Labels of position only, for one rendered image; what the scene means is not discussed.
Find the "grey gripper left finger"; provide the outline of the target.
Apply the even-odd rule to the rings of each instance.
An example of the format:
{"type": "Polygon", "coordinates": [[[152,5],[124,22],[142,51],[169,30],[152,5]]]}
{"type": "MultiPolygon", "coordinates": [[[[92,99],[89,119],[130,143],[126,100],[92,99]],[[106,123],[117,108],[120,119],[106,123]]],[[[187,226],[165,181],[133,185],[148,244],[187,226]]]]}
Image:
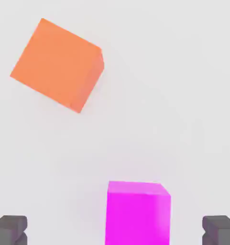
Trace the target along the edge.
{"type": "Polygon", "coordinates": [[[3,215],[0,218],[0,245],[28,245],[27,225],[26,216],[3,215]]]}

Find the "small magenta cube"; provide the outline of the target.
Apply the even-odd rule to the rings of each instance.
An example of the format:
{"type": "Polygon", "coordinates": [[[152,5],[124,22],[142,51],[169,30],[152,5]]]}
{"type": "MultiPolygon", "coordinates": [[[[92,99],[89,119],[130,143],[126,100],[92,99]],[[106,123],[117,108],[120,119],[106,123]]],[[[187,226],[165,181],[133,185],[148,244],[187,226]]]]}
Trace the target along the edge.
{"type": "Polygon", "coordinates": [[[105,245],[170,245],[171,196],[159,183],[111,181],[105,245]]]}

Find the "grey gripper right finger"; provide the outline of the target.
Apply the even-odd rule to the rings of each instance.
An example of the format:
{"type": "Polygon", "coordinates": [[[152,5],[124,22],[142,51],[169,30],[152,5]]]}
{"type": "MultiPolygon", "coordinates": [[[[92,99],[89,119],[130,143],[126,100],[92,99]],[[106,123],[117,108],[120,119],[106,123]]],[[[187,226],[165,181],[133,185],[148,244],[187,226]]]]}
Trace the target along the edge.
{"type": "Polygon", "coordinates": [[[226,215],[204,216],[202,245],[230,245],[230,218],[226,215]]]}

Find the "large orange box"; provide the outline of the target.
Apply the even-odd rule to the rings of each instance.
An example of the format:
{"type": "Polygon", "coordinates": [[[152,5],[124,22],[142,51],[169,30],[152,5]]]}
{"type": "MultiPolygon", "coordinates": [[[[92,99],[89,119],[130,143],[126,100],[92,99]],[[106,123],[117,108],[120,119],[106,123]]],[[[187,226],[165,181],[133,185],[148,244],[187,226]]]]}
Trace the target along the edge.
{"type": "Polygon", "coordinates": [[[42,18],[10,76],[80,113],[103,70],[100,47],[42,18]]]}

